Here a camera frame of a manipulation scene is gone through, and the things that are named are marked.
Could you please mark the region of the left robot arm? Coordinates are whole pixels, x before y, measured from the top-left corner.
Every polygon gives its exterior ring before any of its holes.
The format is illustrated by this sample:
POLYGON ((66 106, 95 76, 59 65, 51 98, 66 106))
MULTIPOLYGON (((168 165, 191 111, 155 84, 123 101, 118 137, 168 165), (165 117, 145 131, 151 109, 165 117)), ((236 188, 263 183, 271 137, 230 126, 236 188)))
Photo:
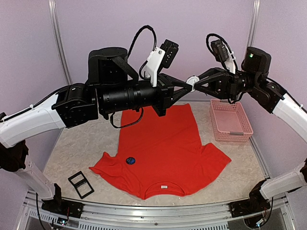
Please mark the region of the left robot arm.
POLYGON ((57 89, 13 115, 1 113, 0 167, 26 180, 41 197, 44 210, 79 218, 83 204, 62 198, 61 188, 30 160, 26 139, 50 130, 75 127, 100 115, 112 120, 115 112, 129 109, 142 112, 144 107, 152 106, 159 116, 164 116, 169 107, 192 89, 166 74, 158 75, 156 86, 139 80, 127 59, 127 49, 122 47, 93 50, 88 57, 86 83, 57 89))

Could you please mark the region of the blue brooch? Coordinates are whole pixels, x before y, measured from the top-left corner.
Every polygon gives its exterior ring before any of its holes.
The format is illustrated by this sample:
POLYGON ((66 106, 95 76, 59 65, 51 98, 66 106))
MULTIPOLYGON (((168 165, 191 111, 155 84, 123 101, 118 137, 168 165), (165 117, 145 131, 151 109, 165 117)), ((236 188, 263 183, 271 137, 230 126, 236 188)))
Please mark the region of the blue brooch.
POLYGON ((195 84, 197 83, 197 82, 199 82, 200 81, 200 79, 199 79, 199 77, 197 77, 197 76, 191 76, 191 77, 189 77, 187 80, 186 80, 186 84, 188 84, 188 85, 190 85, 191 86, 191 91, 190 92, 194 92, 195 91, 195 84))

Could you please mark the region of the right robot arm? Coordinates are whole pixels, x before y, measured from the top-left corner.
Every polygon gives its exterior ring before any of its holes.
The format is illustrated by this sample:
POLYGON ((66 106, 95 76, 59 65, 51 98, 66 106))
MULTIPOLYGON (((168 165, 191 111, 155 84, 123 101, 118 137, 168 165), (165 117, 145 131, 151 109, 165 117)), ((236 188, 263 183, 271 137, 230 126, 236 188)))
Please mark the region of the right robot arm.
MULTIPOLYGON (((232 73, 212 68, 199 76, 194 89, 218 99, 234 100, 248 93, 270 114, 283 120, 303 140, 307 139, 307 112, 280 84, 268 78, 270 54, 249 46, 241 64, 241 71, 232 73)), ((232 217, 240 217, 272 208, 269 200, 307 185, 307 164, 300 164, 290 172, 258 182, 249 198, 229 204, 232 217)))

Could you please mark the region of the red t-shirt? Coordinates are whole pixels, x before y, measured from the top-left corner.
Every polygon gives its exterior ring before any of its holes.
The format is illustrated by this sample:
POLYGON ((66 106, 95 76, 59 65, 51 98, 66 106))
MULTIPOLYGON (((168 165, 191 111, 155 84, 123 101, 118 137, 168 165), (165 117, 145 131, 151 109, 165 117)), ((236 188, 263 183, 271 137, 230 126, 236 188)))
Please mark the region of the red t-shirt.
POLYGON ((212 143, 203 145, 189 104, 174 105, 159 117, 146 107, 142 120, 124 111, 118 152, 104 152, 91 167, 109 184, 140 199, 189 196, 212 183, 231 159, 212 143))

